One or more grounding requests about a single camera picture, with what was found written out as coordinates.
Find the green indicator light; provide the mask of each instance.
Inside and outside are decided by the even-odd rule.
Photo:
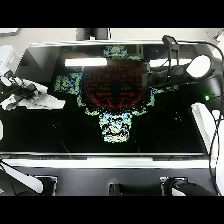
[[[209,100],[209,96],[207,95],[207,96],[205,96],[205,100],[207,101],[207,100]]]

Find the white floor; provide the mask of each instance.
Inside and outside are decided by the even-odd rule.
[[[166,34],[176,39],[212,42],[207,31],[213,36],[218,30],[219,28],[111,28],[111,34],[114,40],[161,40]],[[12,45],[19,55],[23,55],[29,43],[75,40],[76,28],[22,28],[17,36],[0,37],[0,45]]]

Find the green light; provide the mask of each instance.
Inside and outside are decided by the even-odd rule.
[[[209,100],[209,96],[207,95],[207,96],[205,96],[205,100],[207,101],[207,100]]]

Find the glossy black surface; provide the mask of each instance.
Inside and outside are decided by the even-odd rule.
[[[75,71],[75,68],[65,66],[66,59],[104,57],[106,46],[113,45],[28,48],[16,75],[47,86],[50,95],[66,100],[66,104],[62,110],[51,111],[27,110],[22,107],[4,111],[1,108],[4,138],[0,151],[118,154],[204,152],[204,145],[190,110],[191,104],[204,102],[200,85],[183,85],[179,86],[178,91],[155,95],[155,105],[147,108],[146,114],[132,117],[130,137],[123,143],[108,143],[103,140],[99,116],[87,115],[86,107],[78,106],[77,95],[55,92],[57,77],[67,76]],[[122,46],[127,49],[128,55],[140,56],[141,63],[144,64],[150,60],[167,58],[167,50],[163,45]],[[193,59],[202,53],[211,54],[204,45],[180,47],[180,58]]]

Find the turtle-shaped image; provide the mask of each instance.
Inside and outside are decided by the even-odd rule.
[[[86,107],[86,114],[99,116],[105,142],[126,142],[132,117],[147,113],[155,94],[176,91],[178,86],[146,89],[143,78],[150,72],[148,63],[129,56],[125,46],[106,46],[103,53],[107,66],[76,67],[72,74],[57,76],[54,91],[77,95],[77,104]]]

